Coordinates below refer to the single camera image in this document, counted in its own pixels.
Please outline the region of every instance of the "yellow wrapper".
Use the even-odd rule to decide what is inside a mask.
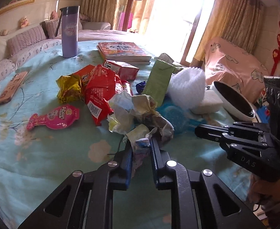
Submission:
[[[81,100],[81,79],[79,75],[61,76],[56,83],[60,88],[57,94],[59,103]]]

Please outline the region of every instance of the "bowl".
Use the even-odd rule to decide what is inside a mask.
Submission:
[[[241,121],[252,121],[256,112],[246,98],[232,87],[220,81],[213,81],[211,87],[223,101],[223,107]]]

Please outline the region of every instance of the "stack of books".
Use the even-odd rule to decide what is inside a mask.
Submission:
[[[132,42],[100,42],[97,49],[104,60],[149,65],[152,56]]]

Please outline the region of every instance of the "red can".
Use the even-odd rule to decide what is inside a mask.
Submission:
[[[121,82],[123,89],[126,90],[128,94],[133,95],[133,90],[131,89],[130,83],[126,80],[121,80]]]

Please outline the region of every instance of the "purple tumbler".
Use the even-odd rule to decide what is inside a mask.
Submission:
[[[69,6],[60,9],[61,15],[55,36],[61,24],[62,55],[64,58],[75,57],[78,53],[78,15],[79,6]]]

